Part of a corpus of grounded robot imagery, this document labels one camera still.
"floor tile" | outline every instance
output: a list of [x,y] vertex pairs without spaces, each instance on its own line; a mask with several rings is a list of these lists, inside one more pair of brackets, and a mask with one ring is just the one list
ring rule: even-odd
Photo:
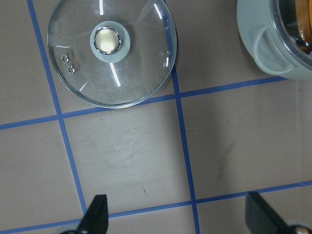
[[[261,194],[284,219],[312,225],[312,187],[287,189]],[[245,224],[245,197],[201,203],[197,205],[201,234],[250,234]]]
[[0,131],[0,230],[82,217],[57,121]]
[[109,219],[107,234],[195,234],[191,206]]
[[196,198],[301,182],[296,96],[287,80],[182,99]]
[[107,194],[116,213],[190,200],[174,101],[65,123],[87,204]]
[[298,142],[301,155],[301,174],[302,180],[312,180],[312,145],[309,139],[312,139],[312,82],[299,81],[297,84],[299,105],[298,112],[301,114],[298,116]]
[[55,115],[26,1],[1,1],[0,15],[0,124]]
[[197,205],[200,234],[250,234],[245,224],[245,198],[232,198]]
[[236,1],[167,0],[179,38],[177,72],[182,92],[270,77],[240,39]]
[[[60,81],[56,72],[54,71],[53,65],[50,62],[50,57],[49,57],[48,47],[47,47],[47,32],[48,32],[50,17],[57,3],[57,0],[33,0],[33,2],[34,2],[34,7],[36,9],[39,27],[41,30],[41,35],[42,35],[43,42],[46,48],[46,54],[49,58],[49,64],[50,64],[50,68],[51,68],[51,72],[53,76],[53,81],[55,83],[55,87],[57,90],[59,103],[60,103],[62,112],[67,113],[67,112],[96,107],[92,104],[89,104],[83,101],[82,99],[78,98],[76,95],[71,93],[65,87],[65,85]],[[170,76],[168,78],[168,81],[163,85],[163,87],[159,91],[157,91],[153,96],[159,97],[163,95],[170,95],[173,93],[174,93],[173,83],[172,83],[172,78]]]

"blue painter's tape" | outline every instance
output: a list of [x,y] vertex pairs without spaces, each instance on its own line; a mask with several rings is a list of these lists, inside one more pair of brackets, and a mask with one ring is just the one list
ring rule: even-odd
[[58,120],[58,117],[47,116],[47,117],[42,117],[42,118],[34,118],[34,119],[14,122],[14,123],[6,123],[6,124],[0,125],[0,130],[9,129],[9,128],[17,128],[17,127],[27,126],[27,125],[37,124],[37,123],[44,123],[44,122],[49,122],[53,120]]
[[282,77],[255,79],[255,80],[243,81],[243,82],[238,82],[238,83],[233,83],[233,84],[221,85],[217,87],[184,92],[184,93],[181,93],[181,97],[186,98],[186,97],[198,96],[198,95],[203,95],[203,94],[211,94],[211,93],[222,92],[222,91],[226,91],[230,89],[238,89],[238,88],[243,88],[247,86],[260,85],[260,84],[272,83],[272,82],[283,81],[283,80],[287,80],[287,79],[282,78]]
[[135,215],[135,214],[141,214],[141,213],[147,213],[147,212],[153,212],[153,211],[160,211],[160,210],[166,210],[166,209],[172,209],[176,207],[182,207],[182,206],[189,206],[191,205],[191,201],[185,201],[185,202],[179,202],[169,205],[163,205],[163,206],[155,206],[155,207],[149,207],[139,210],[133,210],[133,211],[125,211],[115,214],[109,214],[109,218],[116,218],[116,217],[122,217],[122,216],[128,216],[128,215]]
[[[155,102],[173,100],[173,99],[175,99],[175,96],[173,94],[164,95],[164,96],[160,96],[160,97],[151,97],[151,98],[146,99],[145,101],[139,103],[138,106],[150,104],[150,103],[155,103]],[[89,114],[94,114],[94,113],[99,113],[99,112],[104,112],[104,111],[111,111],[111,110],[113,110],[113,109],[108,109],[108,108],[103,108],[103,107],[95,107],[95,108],[90,108],[90,109],[85,109],[85,110],[79,110],[79,111],[64,113],[64,114],[62,114],[62,116],[63,116],[63,118],[71,118],[71,117],[89,115]]]
[[195,232],[196,232],[196,234],[200,234],[196,196],[195,196],[195,189],[194,189],[194,182],[193,182],[193,175],[192,175],[192,168],[191,168],[189,150],[188,150],[188,145],[187,145],[182,102],[181,102],[181,97],[180,97],[180,89],[179,89],[179,83],[178,83],[178,79],[177,79],[177,72],[176,72],[176,66],[175,65],[172,69],[171,74],[172,74],[173,83],[174,83],[176,108],[177,108],[177,114],[178,114],[179,125],[180,125],[180,133],[181,133],[182,147],[183,147],[184,160],[185,160],[185,166],[186,166],[186,173],[187,173],[187,178],[188,178],[189,188],[190,188]]
[[62,135],[63,135],[63,138],[64,138],[64,143],[65,143],[66,151],[67,151],[67,154],[68,154],[69,162],[70,162],[70,165],[71,165],[72,173],[73,173],[73,176],[74,176],[74,179],[75,179],[75,184],[76,184],[78,196],[79,196],[80,203],[81,203],[81,208],[82,208],[82,211],[85,213],[87,208],[86,208],[86,205],[85,205],[85,201],[84,201],[84,197],[83,197],[80,181],[79,181],[79,178],[78,178],[77,169],[76,169],[76,165],[75,165],[75,162],[74,162],[72,149],[71,149],[71,146],[69,144],[68,135],[67,135],[67,131],[66,131],[66,128],[65,128],[64,120],[62,118],[62,112],[61,112],[61,109],[60,109],[57,92],[56,92],[56,89],[55,89],[55,86],[54,86],[54,83],[53,83],[53,79],[52,79],[52,74],[51,74],[48,58],[47,58],[47,55],[46,55],[46,52],[45,52],[45,49],[44,49],[44,44],[43,44],[43,40],[42,40],[42,37],[41,37],[41,32],[40,32],[40,28],[39,28],[39,24],[38,24],[38,20],[37,20],[37,16],[36,16],[34,4],[33,4],[32,0],[27,0],[27,4],[28,4],[28,9],[29,9],[29,13],[30,13],[30,16],[31,16],[31,20],[32,20],[32,23],[33,23],[33,26],[34,26],[34,30],[35,30],[35,34],[36,34],[36,38],[37,38],[37,42],[38,42],[38,46],[39,46],[42,62],[43,62],[43,65],[44,65],[44,69],[45,69],[46,76],[47,76],[47,79],[48,79],[49,87],[50,87],[50,90],[51,90],[51,95],[52,95],[52,99],[53,99],[53,102],[54,102],[55,110],[56,110],[56,113],[57,113],[57,116],[58,116],[60,129],[61,129],[61,132],[62,132]]
[[42,224],[42,225],[36,225],[31,227],[25,227],[25,228],[15,228],[10,230],[4,230],[0,231],[0,234],[11,234],[11,233],[21,233],[21,232],[28,232],[28,231],[34,231],[34,230],[40,230],[40,229],[46,229],[46,228],[55,228],[65,225],[71,225],[79,223],[80,219],[75,220],[69,220],[64,222],[57,222],[57,223],[48,223],[48,224]]
[[[258,190],[254,190],[253,192],[258,192],[262,194],[262,193],[276,192],[276,191],[281,191],[281,190],[286,190],[286,189],[294,189],[294,188],[307,187],[307,186],[312,186],[312,180],[304,181],[300,183],[294,183],[294,184],[275,186],[275,187],[270,187],[270,188],[265,188],[265,189],[258,189]],[[225,199],[230,199],[230,198],[235,198],[235,197],[246,196],[246,194],[247,192],[221,195],[221,196],[215,196],[215,197],[210,197],[210,198],[198,199],[196,202],[197,204],[199,204],[199,203],[206,203],[206,202],[212,202],[212,201],[219,201],[219,200],[225,200]]]

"glass lid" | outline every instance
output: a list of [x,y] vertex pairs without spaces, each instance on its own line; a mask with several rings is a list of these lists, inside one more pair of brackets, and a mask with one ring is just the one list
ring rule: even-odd
[[277,32],[290,53],[312,69],[312,0],[271,0]]
[[176,41],[163,0],[59,0],[48,32],[51,61],[65,86],[107,108],[153,95],[170,75]]

